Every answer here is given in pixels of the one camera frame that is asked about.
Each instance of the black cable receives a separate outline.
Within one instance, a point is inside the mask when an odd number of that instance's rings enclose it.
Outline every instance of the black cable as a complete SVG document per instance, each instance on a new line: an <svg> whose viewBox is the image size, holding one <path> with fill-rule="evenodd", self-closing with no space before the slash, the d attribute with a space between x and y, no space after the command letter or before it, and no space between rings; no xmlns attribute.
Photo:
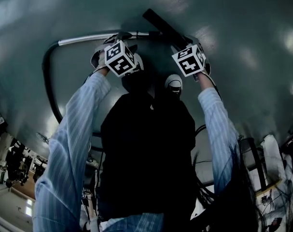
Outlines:
<svg viewBox="0 0 293 232"><path fill-rule="evenodd" d="M51 81L51 62L50 62L50 56L52 52L59 47L58 42L53 43L49 49L45 52L42 60L42 71L43 71L43 78L44 78L44 85L46 94L48 96L50 106L52 109L52 112L58 121L60 123L63 119L62 114L60 113L59 107L57 105L53 89L52 89L52 81Z"/></svg>
<svg viewBox="0 0 293 232"><path fill-rule="evenodd" d="M196 162L194 165L198 164L198 163L202 163L202 162L212 162L212 160L203 160L203 161L198 161Z"/></svg>
<svg viewBox="0 0 293 232"><path fill-rule="evenodd" d="M204 74L204 75L205 75L205 76L206 76L206 77L212 82L212 84L213 84L215 90L217 91L217 93L218 93L220 99L223 100L222 97L221 97L221 95L220 95L220 93L219 93L219 90L218 90L218 88L217 88L215 82L213 81L213 79L211 79L211 77L210 77L209 75L207 75L206 73L204 73L204 72L201 72L201 73Z"/></svg>
<svg viewBox="0 0 293 232"><path fill-rule="evenodd" d="M206 125L202 125L202 126L200 126L198 129L196 129L196 131L195 131L195 137L196 137L201 131L203 131L204 129L206 129Z"/></svg>
<svg viewBox="0 0 293 232"><path fill-rule="evenodd" d="M82 201L82 204L83 204L83 206L84 206L85 212L86 212L86 214L87 214L87 219L88 219L88 221L90 222L90 217L89 217L89 212L88 212L87 206L84 204L83 199L82 199L81 201Z"/></svg>
<svg viewBox="0 0 293 232"><path fill-rule="evenodd" d="M99 162L99 166L98 166L98 170L97 170L97 182L96 182L95 190L97 189L98 184L99 184L99 175L100 175L100 168L101 168L101 164L102 164L103 153L104 152L101 153L100 162ZM97 193L95 195L95 199L96 199L95 213L96 213L96 216L98 216L97 215Z"/></svg>

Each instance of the window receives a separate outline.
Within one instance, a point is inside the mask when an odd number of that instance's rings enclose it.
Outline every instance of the window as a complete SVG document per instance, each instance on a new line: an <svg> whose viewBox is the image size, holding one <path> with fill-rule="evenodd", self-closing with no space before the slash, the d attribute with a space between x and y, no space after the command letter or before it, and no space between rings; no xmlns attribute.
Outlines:
<svg viewBox="0 0 293 232"><path fill-rule="evenodd" d="M27 202L26 202L26 208L25 208L25 214L28 215L28 216L32 216L32 200L30 199L27 199Z"/></svg>
<svg viewBox="0 0 293 232"><path fill-rule="evenodd" d="M26 215L29 215L31 217L32 216L32 208L26 207L25 213L26 213Z"/></svg>

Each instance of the black hose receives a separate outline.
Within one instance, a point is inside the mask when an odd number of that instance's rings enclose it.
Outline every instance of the black hose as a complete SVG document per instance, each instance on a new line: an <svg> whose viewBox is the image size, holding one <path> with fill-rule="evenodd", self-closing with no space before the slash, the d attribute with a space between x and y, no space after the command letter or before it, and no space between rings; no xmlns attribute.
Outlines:
<svg viewBox="0 0 293 232"><path fill-rule="evenodd" d="M196 131L195 131L195 137L197 137L197 135L198 135L201 131L203 131L204 129L206 129L206 125L202 125L202 126L200 126L198 129L196 129Z"/></svg>
<svg viewBox="0 0 293 232"><path fill-rule="evenodd" d="M60 110L58 108L53 90L52 90L52 82L51 82L51 62L50 62L50 56L53 53L53 51L59 47L58 42L53 43L49 49L45 52L42 60L42 71L43 71L43 78L44 78L44 85L46 94L48 96L50 106L52 109L52 112L58 121L60 123L63 119L62 114L60 113Z"/></svg>
<svg viewBox="0 0 293 232"><path fill-rule="evenodd" d="M101 168L101 164L102 164L103 153L104 153L104 152L101 153L100 162L99 162L99 166L98 166L98 171L97 171L97 183L96 183L95 190L97 189L98 184L99 184L100 168Z"/></svg>

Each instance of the striped shirt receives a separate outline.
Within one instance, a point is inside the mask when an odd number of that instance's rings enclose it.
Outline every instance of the striped shirt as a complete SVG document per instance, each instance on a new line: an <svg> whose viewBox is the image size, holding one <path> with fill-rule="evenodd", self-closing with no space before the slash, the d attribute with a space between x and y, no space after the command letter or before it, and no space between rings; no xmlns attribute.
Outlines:
<svg viewBox="0 0 293 232"><path fill-rule="evenodd" d="M66 105L66 115L50 139L48 165L36 183L34 231L80 230L83 178L92 125L98 106L110 89L107 79L95 73ZM198 99L205 114L213 155L214 189L219 193L231 179L230 146L237 145L237 132L214 88L202 91ZM111 220L108 224L106 232L157 232L162 229L163 214L143 213Z"/></svg>

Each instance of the hand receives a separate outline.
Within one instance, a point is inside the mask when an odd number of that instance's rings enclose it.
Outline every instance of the hand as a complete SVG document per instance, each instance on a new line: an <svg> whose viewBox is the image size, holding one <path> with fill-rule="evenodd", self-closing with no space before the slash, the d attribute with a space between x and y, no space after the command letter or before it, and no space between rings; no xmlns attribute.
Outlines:
<svg viewBox="0 0 293 232"><path fill-rule="evenodd" d="M104 50L101 50L100 54L99 54L98 65L95 68L94 73L98 72L98 73L106 76L109 73L109 71L110 71L110 69L105 65L105 62L104 62Z"/></svg>
<svg viewBox="0 0 293 232"><path fill-rule="evenodd" d="M211 80L207 76L205 76L205 74L203 74L201 72L198 72L197 76L198 76L198 79L199 79L199 82L200 82L202 90L205 90L205 89L207 89L209 87L214 87L214 85L211 82Z"/></svg>

